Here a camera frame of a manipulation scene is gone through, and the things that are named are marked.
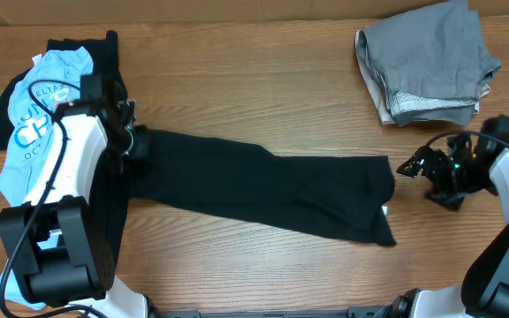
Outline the black t-shirt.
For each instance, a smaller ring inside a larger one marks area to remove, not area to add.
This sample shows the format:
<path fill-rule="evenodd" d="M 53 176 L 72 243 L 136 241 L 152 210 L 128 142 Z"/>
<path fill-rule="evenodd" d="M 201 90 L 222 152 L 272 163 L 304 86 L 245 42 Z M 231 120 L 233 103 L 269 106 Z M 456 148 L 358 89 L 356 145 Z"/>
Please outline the black t-shirt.
<path fill-rule="evenodd" d="M 395 187 L 385 156 L 278 156 L 248 143 L 153 131 L 130 195 L 327 239 L 396 241 L 383 212 Z"/>

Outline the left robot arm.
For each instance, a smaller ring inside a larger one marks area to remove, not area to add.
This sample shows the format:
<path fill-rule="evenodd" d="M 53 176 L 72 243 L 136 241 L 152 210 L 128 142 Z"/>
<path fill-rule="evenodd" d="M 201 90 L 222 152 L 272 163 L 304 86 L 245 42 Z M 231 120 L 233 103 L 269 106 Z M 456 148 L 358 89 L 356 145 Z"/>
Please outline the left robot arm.
<path fill-rule="evenodd" d="M 24 202 L 0 213 L 0 237 L 8 261 L 0 281 L 0 310 L 14 275 L 24 299 L 43 302 L 49 317 L 77 312 L 86 317 L 157 317 L 148 296 L 132 291 L 115 274 L 116 255 L 97 221 L 107 208 L 91 194 L 104 167 L 121 177 L 149 155 L 149 133 L 137 126 L 134 99 L 99 74 L 83 75 L 77 100 L 49 110 L 54 137 L 39 180 Z"/>

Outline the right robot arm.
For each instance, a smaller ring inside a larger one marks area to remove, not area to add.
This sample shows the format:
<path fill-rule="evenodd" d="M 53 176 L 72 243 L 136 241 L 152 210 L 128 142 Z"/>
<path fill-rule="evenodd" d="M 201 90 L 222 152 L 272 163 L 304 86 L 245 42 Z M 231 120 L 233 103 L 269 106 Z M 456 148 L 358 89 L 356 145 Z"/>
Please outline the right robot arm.
<path fill-rule="evenodd" d="M 509 317 L 509 117 L 485 120 L 480 132 L 444 134 L 448 150 L 419 147 L 397 172 L 426 177 L 426 198 L 456 211 L 467 195 L 486 190 L 500 200 L 505 226 L 468 269 L 462 285 L 413 289 L 377 312 L 379 317 Z"/>

